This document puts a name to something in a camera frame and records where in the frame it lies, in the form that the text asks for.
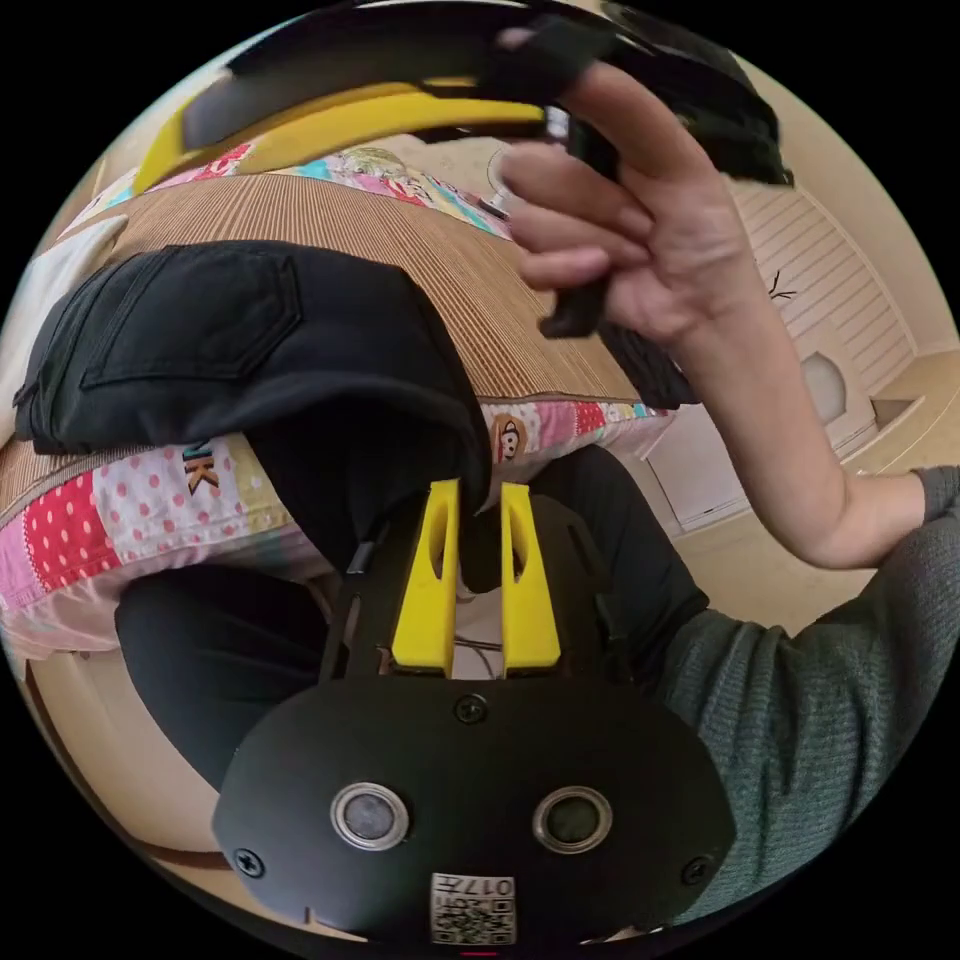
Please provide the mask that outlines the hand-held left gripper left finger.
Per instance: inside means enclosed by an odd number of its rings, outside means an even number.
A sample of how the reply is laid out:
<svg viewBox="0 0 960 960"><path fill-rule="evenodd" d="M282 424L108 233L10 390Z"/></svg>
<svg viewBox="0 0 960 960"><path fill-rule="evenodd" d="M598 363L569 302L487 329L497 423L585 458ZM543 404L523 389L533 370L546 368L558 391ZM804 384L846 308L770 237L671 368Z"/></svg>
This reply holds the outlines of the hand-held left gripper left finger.
<svg viewBox="0 0 960 960"><path fill-rule="evenodd" d="M451 669L459 575L459 481L431 484L414 540L391 653L400 669Z"/></svg>

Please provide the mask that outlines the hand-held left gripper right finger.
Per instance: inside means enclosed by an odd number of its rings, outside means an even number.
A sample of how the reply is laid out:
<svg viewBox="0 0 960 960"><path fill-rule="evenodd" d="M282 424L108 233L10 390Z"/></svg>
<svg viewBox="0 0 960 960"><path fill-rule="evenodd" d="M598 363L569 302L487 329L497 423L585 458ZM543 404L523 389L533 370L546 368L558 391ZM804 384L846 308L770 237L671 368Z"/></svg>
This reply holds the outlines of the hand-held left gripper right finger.
<svg viewBox="0 0 960 960"><path fill-rule="evenodd" d="M561 647L529 489L500 492L503 667L553 669Z"/></svg>

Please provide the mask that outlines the person's right hand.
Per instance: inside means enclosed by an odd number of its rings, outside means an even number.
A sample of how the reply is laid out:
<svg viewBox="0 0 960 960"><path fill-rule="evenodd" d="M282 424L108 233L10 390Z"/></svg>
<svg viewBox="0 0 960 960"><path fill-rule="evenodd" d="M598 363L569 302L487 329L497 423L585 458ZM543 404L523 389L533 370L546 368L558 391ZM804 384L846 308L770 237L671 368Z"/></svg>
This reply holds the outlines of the person's right hand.
<svg viewBox="0 0 960 960"><path fill-rule="evenodd" d="M511 148L509 227L537 290L610 283L610 319L680 361L744 352L775 330L732 197L707 154L647 88L605 63L563 99L615 149L609 178L558 147Z"/></svg>

